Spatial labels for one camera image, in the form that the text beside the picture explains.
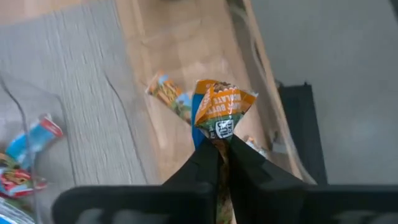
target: snack wrapper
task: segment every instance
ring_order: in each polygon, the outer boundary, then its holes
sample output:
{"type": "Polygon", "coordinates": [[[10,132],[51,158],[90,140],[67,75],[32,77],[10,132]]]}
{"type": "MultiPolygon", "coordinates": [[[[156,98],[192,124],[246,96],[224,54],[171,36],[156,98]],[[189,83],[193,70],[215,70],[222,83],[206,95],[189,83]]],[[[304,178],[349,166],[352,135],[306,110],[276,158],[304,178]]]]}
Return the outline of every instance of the snack wrapper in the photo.
{"type": "Polygon", "coordinates": [[[32,211],[23,202],[0,197],[0,223],[34,224],[32,211]]]}
{"type": "Polygon", "coordinates": [[[191,124],[191,99],[183,93],[164,72],[158,72],[150,82],[146,93],[163,102],[188,124],[191,124]]]}
{"type": "MultiPolygon", "coordinates": [[[[54,139],[62,137],[63,133],[60,127],[51,120],[49,114],[46,114],[30,126],[28,135],[30,148],[33,152],[32,161],[34,161],[38,152],[42,151],[54,139]]],[[[26,133],[18,135],[6,149],[6,154],[16,160],[21,169],[24,170],[28,170],[32,165],[28,153],[26,133]]]]}
{"type": "MultiPolygon", "coordinates": [[[[28,196],[33,193],[32,176],[11,157],[0,153],[0,193],[12,198],[28,196]]],[[[44,180],[37,181],[36,189],[47,186],[44,180]]]]}
{"type": "Polygon", "coordinates": [[[194,125],[219,150],[224,164],[220,168],[216,223],[231,223],[233,207],[228,188],[229,142],[234,128],[257,98],[256,93],[240,90],[234,85],[216,80],[197,81],[195,95],[204,95],[195,116],[194,125]]]}
{"type": "Polygon", "coordinates": [[[253,137],[250,136],[245,136],[245,143],[250,146],[252,149],[256,150],[260,155],[264,156],[266,159],[268,159],[267,151],[263,149],[261,146],[257,145],[256,141],[254,140],[253,137]]]}

